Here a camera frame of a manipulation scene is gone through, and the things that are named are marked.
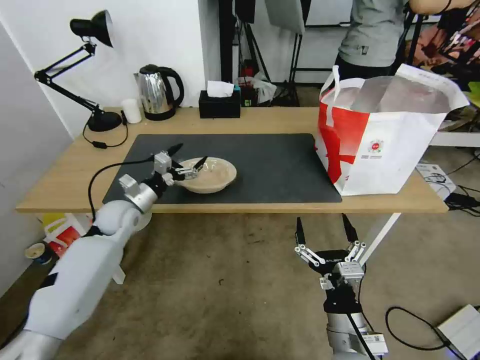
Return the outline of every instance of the table leg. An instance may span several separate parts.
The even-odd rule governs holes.
[[[367,262],[370,255],[372,255],[377,246],[382,242],[385,235],[387,235],[387,233],[398,220],[400,215],[402,215],[401,212],[394,212],[391,215],[382,215],[381,219],[377,220],[376,223],[373,224],[364,239],[364,242],[367,245],[370,244],[370,246],[359,260],[361,266],[363,266]]]
[[[116,282],[118,285],[122,285],[125,281],[125,273],[124,271],[122,270],[122,268],[120,267],[120,265],[118,265],[118,267],[116,268],[115,272],[113,273],[113,276],[111,277],[113,279],[114,282]]]

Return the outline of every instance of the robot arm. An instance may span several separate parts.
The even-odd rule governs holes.
[[[23,330],[0,350],[0,360],[53,359],[62,341],[90,318],[142,215],[175,181],[197,177],[207,159],[183,168],[170,157],[180,147],[157,154],[152,176],[140,184],[129,175],[120,179],[128,201],[111,201],[98,210],[88,233],[68,248],[34,293]]]
[[[312,270],[321,274],[320,286],[326,291],[323,303],[328,318],[326,333],[333,359],[378,359],[378,356],[388,353],[385,338],[383,334],[367,328],[362,305],[354,291],[354,286],[365,275],[360,259],[366,244],[358,241],[357,233],[346,216],[343,220],[350,241],[347,250],[310,250],[306,247],[302,221],[298,217],[294,251]]]

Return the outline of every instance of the gray shirt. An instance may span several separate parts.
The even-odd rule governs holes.
[[[338,53],[347,63],[389,67],[395,60],[404,30],[408,0],[353,0],[350,28]]]

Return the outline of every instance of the black mat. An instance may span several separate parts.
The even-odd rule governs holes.
[[[126,161],[142,160],[177,143],[177,162],[212,156],[231,162],[237,178],[224,190],[196,194],[170,187],[161,204],[339,203],[342,201],[314,150],[311,134],[138,135]],[[123,199],[118,179],[129,174],[148,178],[152,163],[122,165],[103,202]]]

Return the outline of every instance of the stainless steel kettle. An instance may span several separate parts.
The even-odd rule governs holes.
[[[175,70],[149,64],[142,67],[133,76],[138,86],[141,104],[147,119],[161,121],[175,115],[175,109],[180,106],[185,95],[184,84]],[[180,90],[180,95],[176,99],[174,99],[174,93],[168,78],[174,78]]]

